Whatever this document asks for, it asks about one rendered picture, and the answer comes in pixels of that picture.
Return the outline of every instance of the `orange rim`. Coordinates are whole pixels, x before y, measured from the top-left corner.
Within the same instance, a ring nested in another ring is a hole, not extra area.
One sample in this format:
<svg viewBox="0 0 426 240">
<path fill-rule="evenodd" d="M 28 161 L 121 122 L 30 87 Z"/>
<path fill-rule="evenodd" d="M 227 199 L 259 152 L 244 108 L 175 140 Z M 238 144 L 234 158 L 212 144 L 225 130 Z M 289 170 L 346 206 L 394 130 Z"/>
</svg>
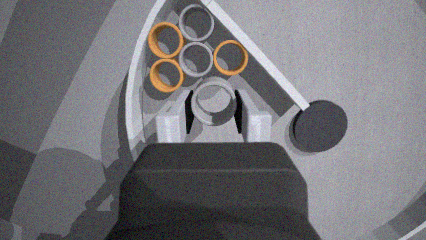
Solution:
<svg viewBox="0 0 426 240">
<path fill-rule="evenodd" d="M 164 30 L 165 28 L 173 28 L 176 33 L 179 36 L 179 46 L 176 49 L 176 51 L 174 51 L 172 54 L 166 54 L 165 52 L 163 52 L 160 48 L 160 46 L 158 45 L 158 35 L 161 33 L 162 30 Z M 176 57 L 180 50 L 182 49 L 183 45 L 184 45 L 184 39 L 183 39 L 183 35 L 181 33 L 181 31 L 179 30 L 179 28 L 169 22 L 160 22 L 157 23 L 154 27 L 151 28 L 151 31 L 148 34 L 148 45 L 149 48 L 151 49 L 151 51 L 157 55 L 160 58 L 173 58 Z"/>
<path fill-rule="evenodd" d="M 217 53 L 226 44 L 234 44 L 234 45 L 236 45 L 240 49 L 241 54 L 243 55 L 243 59 L 241 60 L 240 65 L 237 68 L 232 69 L 232 70 L 223 69 L 221 66 L 219 66 L 219 63 L 217 62 Z M 241 73 L 242 71 L 244 71 L 244 69 L 247 67 L 247 63 L 248 63 L 248 52 L 243 47 L 243 45 L 241 45 L 241 43 L 239 43 L 239 42 L 237 42 L 235 40 L 226 40 L 224 42 L 221 42 L 219 44 L 219 46 L 217 46 L 217 48 L 214 50 L 214 53 L 213 53 L 213 63 L 215 65 L 215 67 L 217 68 L 217 70 L 219 72 L 221 72 L 222 74 L 225 74 L 227 76 L 237 75 L 237 74 Z"/>
<path fill-rule="evenodd" d="M 179 82 L 174 86 L 166 84 L 161 80 L 160 66 L 161 66 L 161 64 L 166 63 L 166 62 L 173 64 L 176 67 L 176 69 L 179 71 Z M 176 89 L 178 89 L 182 85 L 182 83 L 185 79 L 185 74 L 183 73 L 182 68 L 179 66 L 179 63 L 175 59 L 163 58 L 163 59 L 156 61 L 152 65 L 151 71 L 149 72 L 149 78 L 151 80 L 152 85 L 158 91 L 164 92 L 164 93 L 170 93 L 170 92 L 175 91 Z"/>
</svg>

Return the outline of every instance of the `black circle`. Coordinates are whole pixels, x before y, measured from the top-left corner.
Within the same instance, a ring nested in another ring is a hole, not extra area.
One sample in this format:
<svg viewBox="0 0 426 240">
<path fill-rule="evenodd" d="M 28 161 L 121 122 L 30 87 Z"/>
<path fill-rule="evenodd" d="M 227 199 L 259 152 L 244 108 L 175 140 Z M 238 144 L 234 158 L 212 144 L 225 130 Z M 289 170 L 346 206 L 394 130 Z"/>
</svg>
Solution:
<svg viewBox="0 0 426 240">
<path fill-rule="evenodd" d="M 295 146 L 305 152 L 323 152 L 336 146 L 346 133 L 348 119 L 338 105 L 315 101 L 293 120 Z"/>
</svg>

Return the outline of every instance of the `gray background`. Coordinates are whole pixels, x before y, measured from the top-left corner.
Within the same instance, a ring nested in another ring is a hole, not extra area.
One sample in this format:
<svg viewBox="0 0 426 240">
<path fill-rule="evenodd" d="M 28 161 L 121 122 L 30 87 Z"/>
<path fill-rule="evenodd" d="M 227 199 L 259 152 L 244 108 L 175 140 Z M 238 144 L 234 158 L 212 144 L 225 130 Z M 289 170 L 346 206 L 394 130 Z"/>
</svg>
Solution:
<svg viewBox="0 0 426 240">
<path fill-rule="evenodd" d="M 2 156 L 11 168 L 1 174 L 21 176 L 13 184 L 22 189 L 2 195 L 15 208 L 0 217 L 30 239 L 67 235 L 109 181 L 105 168 L 121 166 L 121 83 L 154 1 L 85 2 L 1 3 L 0 139 L 13 152 Z M 296 107 L 273 126 L 273 141 L 307 181 L 310 221 L 324 239 L 372 232 L 424 193 L 423 1 L 217 2 L 309 102 L 330 100 L 347 113 L 345 138 L 318 154 L 285 137 Z M 20 154 L 31 169 L 16 166 Z M 111 224 L 114 193 L 101 195 L 105 216 L 94 219 Z"/>
</svg>

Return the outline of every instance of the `gray ring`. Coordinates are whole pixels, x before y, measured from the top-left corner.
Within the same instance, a ring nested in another ring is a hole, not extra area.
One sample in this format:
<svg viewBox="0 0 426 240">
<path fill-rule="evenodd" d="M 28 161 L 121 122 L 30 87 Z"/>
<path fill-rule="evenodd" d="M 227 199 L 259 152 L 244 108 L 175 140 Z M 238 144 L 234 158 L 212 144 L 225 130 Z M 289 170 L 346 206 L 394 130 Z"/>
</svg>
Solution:
<svg viewBox="0 0 426 240">
<path fill-rule="evenodd" d="M 191 37 L 191 36 L 189 36 L 189 34 L 185 31 L 185 24 L 184 24 L 184 21 L 185 21 L 185 14 L 190 10 L 190 9 L 193 9 L 193 8 L 201 8 L 201 9 L 203 9 L 209 16 L 210 16 L 210 22 L 211 22 L 211 26 L 210 26 L 210 29 L 209 29 L 209 31 L 207 32 L 207 34 L 206 35 L 204 35 L 204 36 L 202 36 L 202 37 L 200 37 L 200 38 L 194 38 L 194 37 Z M 210 37 L 210 35 L 213 33 L 213 30 L 214 30 L 214 18 L 213 18 L 213 16 L 211 15 L 211 13 L 209 12 L 209 11 L 207 11 L 204 7 L 202 7 L 201 5 L 198 5 L 198 4 L 190 4 L 190 5 L 188 5 L 188 6 L 186 6 L 183 10 L 182 10 L 182 12 L 180 13 L 180 16 L 179 16 L 179 29 L 180 29 L 180 31 L 182 32 L 182 35 L 186 38 L 186 39 L 188 39 L 188 40 L 190 40 L 190 41 L 195 41 L 195 42 L 200 42 L 200 41 L 204 41 L 204 40 L 206 40 L 208 37 Z"/>
<path fill-rule="evenodd" d="M 201 47 L 203 47 L 204 49 L 206 49 L 207 53 L 209 54 L 209 57 L 210 57 L 210 63 L 209 63 L 209 66 L 207 67 L 207 69 L 206 69 L 205 71 L 203 71 L 203 72 L 194 72 L 194 71 L 192 71 L 191 69 L 189 69 L 189 67 L 188 67 L 188 66 L 186 66 L 186 64 L 185 64 L 185 61 L 184 61 L 184 54 L 185 54 L 185 51 L 186 51 L 188 48 L 192 47 L 192 46 L 201 46 Z M 206 46 L 205 44 L 203 44 L 203 43 L 199 43 L 199 42 L 192 42 L 192 43 L 189 43 L 189 44 L 185 45 L 185 46 L 182 48 L 182 50 L 180 51 L 180 53 L 179 53 L 179 65 L 180 65 L 180 67 L 182 68 L 183 72 L 185 72 L 188 76 L 191 76 L 191 77 L 202 77 L 202 76 L 206 75 L 208 72 L 210 72 L 210 70 L 211 70 L 211 69 L 212 69 L 212 67 L 213 67 L 213 53 L 212 53 L 212 51 L 210 50 L 210 48 L 209 48 L 209 47 L 207 47 L 207 46 Z"/>
<path fill-rule="evenodd" d="M 203 109 L 200 106 L 200 103 L 197 99 L 200 91 L 206 87 L 210 86 L 218 86 L 226 90 L 226 92 L 231 96 L 231 100 L 229 105 L 220 112 L 209 112 Z M 226 122 L 228 122 L 235 114 L 235 110 L 237 109 L 237 100 L 235 97 L 235 93 L 232 89 L 231 84 L 223 78 L 220 77 L 209 77 L 204 80 L 194 91 L 194 95 L 192 95 L 191 99 L 191 109 L 194 113 L 194 116 L 200 120 L 200 122 L 209 125 L 209 126 L 219 126 Z"/>
</svg>

